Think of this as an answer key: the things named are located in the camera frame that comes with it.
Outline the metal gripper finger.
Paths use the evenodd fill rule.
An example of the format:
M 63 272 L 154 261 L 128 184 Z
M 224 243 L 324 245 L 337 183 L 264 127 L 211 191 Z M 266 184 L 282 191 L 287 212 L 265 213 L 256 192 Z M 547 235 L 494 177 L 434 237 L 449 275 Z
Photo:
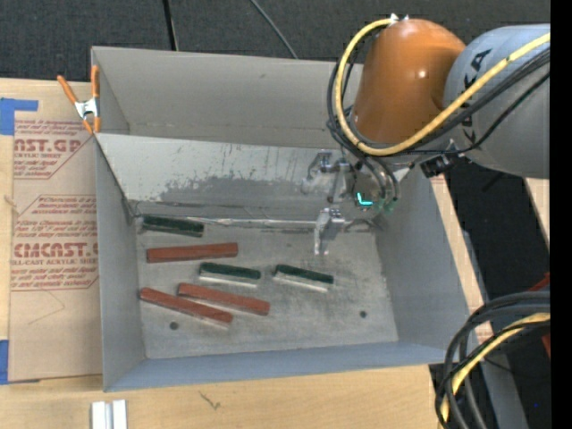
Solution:
M 307 168 L 307 176 L 301 182 L 301 192 L 310 194 L 324 190 L 331 183 L 333 173 L 332 152 L 320 150 Z
M 317 256 L 328 254 L 329 243 L 335 239 L 345 224 L 339 208 L 325 208 L 317 216 L 314 228 L 314 253 Z

